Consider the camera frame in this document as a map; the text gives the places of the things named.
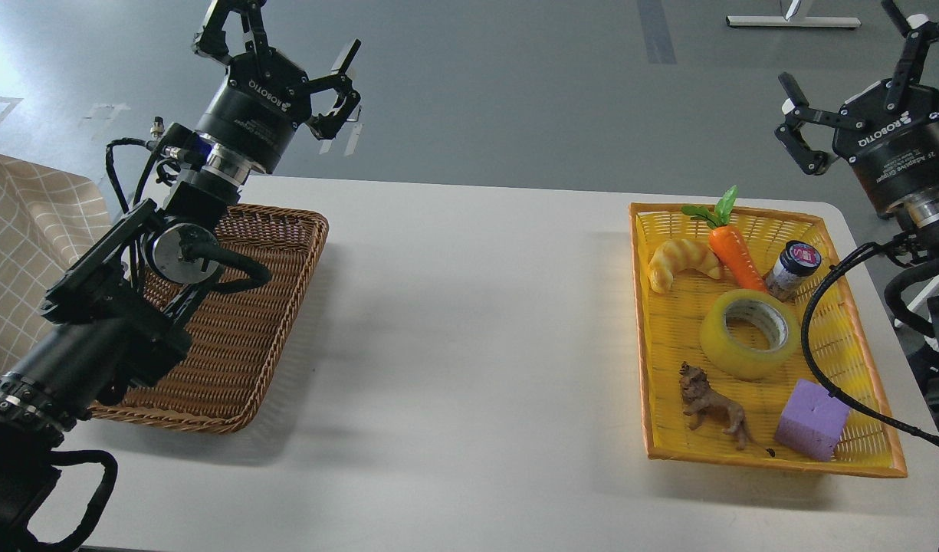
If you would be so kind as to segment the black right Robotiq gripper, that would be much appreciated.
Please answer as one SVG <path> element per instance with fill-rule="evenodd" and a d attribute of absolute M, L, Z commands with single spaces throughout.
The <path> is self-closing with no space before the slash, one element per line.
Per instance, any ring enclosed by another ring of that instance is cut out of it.
<path fill-rule="evenodd" d="M 939 42 L 939 21 L 904 15 L 894 1 L 880 5 L 904 39 L 891 80 L 851 97 L 840 114 L 810 106 L 796 78 L 782 72 L 786 100 L 774 136 L 803 174 L 820 176 L 837 156 L 846 160 L 877 215 L 903 209 L 914 220 L 939 220 L 939 90 L 915 85 Z M 835 154 L 809 146 L 807 123 L 835 129 Z"/>

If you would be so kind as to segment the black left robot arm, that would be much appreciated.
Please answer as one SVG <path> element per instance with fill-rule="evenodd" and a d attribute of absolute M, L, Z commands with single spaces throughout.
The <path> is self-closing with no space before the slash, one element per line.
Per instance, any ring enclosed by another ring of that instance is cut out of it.
<path fill-rule="evenodd" d="M 331 73 L 311 78 L 269 45 L 260 1 L 213 1 L 193 38 L 196 55 L 226 77 L 190 130 L 156 117 L 146 168 L 127 198 L 106 147 L 106 171 L 122 209 L 115 224 L 48 289 L 42 317 L 52 330 L 0 376 L 0 551 L 76 551 L 114 491 L 115 458 L 63 451 L 67 431 L 93 402 L 117 404 L 157 384 L 188 356 L 186 324 L 210 294 L 261 288 L 270 270 L 221 244 L 215 231 L 251 173 L 271 174 L 303 128 L 333 140 L 360 92 L 349 74 L 361 42 L 344 47 Z M 97 464 L 103 475 L 80 523 L 40 542 L 28 527 L 62 468 Z"/>

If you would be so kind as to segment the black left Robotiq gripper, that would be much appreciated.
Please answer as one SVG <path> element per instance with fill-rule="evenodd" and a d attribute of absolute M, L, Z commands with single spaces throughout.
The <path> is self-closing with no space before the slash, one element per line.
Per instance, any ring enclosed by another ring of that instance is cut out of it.
<path fill-rule="evenodd" d="M 293 97 L 287 89 L 302 84 L 307 73 L 280 51 L 271 51 L 261 10 L 266 1 L 212 1 L 199 30 L 193 35 L 192 52 L 228 67 L 228 74 L 199 120 L 199 132 L 252 161 L 259 172 L 272 174 L 297 128 L 312 114 L 312 101 L 302 92 Z M 231 56 L 226 22 L 241 19 L 245 52 Z M 335 140 L 360 105 L 349 69 L 362 42 L 353 39 L 333 63 L 331 73 L 310 82 L 310 92 L 333 91 L 328 112 L 314 114 L 308 129 L 318 140 Z"/>

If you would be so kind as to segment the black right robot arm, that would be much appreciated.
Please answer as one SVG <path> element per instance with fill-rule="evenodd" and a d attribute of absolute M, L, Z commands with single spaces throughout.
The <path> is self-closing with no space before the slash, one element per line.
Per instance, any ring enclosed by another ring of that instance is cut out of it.
<path fill-rule="evenodd" d="M 901 267 L 887 284 L 884 303 L 906 327 L 932 339 L 939 350 L 939 90 L 921 84 L 926 55 L 939 43 L 939 21 L 904 15 L 893 1 L 882 9 L 904 39 L 895 70 L 841 105 L 837 112 L 809 105 L 795 77 L 783 73 L 784 120 L 775 136 L 808 175 L 822 175 L 843 159 L 855 174 L 875 212 L 895 218 L 901 231 L 885 244 L 857 247 L 832 266 L 810 295 L 799 341 L 810 373 L 829 395 L 939 448 L 939 382 L 929 385 L 926 405 L 934 434 L 865 406 L 817 366 L 809 342 L 810 321 L 824 294 L 855 266 L 884 255 Z"/>

